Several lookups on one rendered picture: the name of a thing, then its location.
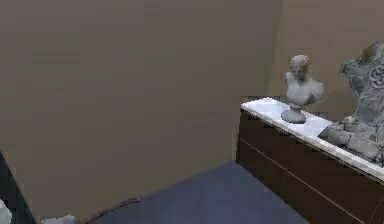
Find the grey carved stone sculpture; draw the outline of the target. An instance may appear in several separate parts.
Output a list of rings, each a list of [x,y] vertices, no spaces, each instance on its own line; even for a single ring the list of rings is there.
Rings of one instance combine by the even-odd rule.
[[[357,97],[352,115],[328,125],[318,137],[379,167],[384,167],[384,40],[342,64]]]

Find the grey bust statue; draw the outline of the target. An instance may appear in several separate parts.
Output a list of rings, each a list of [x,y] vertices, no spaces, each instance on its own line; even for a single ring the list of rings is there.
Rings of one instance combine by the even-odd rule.
[[[306,116],[302,113],[305,106],[317,102],[323,92],[321,82],[308,75],[309,57],[295,55],[291,59],[290,70],[286,73],[286,98],[289,109],[281,113],[281,118],[289,123],[304,124]]]

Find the white lumpy object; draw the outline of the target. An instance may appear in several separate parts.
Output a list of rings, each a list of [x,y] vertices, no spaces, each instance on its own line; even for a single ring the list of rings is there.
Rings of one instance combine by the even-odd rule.
[[[40,224],[76,224],[76,217],[70,214],[67,214],[63,217],[58,218],[47,218],[41,221]]]

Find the white rounded object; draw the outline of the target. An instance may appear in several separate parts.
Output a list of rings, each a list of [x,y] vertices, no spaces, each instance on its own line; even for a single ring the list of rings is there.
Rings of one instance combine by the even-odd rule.
[[[5,203],[0,199],[0,224],[11,224],[12,213]]]

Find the dark brown white-topped cabinet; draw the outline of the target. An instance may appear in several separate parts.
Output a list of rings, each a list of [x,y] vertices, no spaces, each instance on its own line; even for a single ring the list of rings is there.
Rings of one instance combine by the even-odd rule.
[[[284,122],[273,98],[240,105],[236,162],[310,224],[384,224],[384,168],[317,137],[329,122]]]

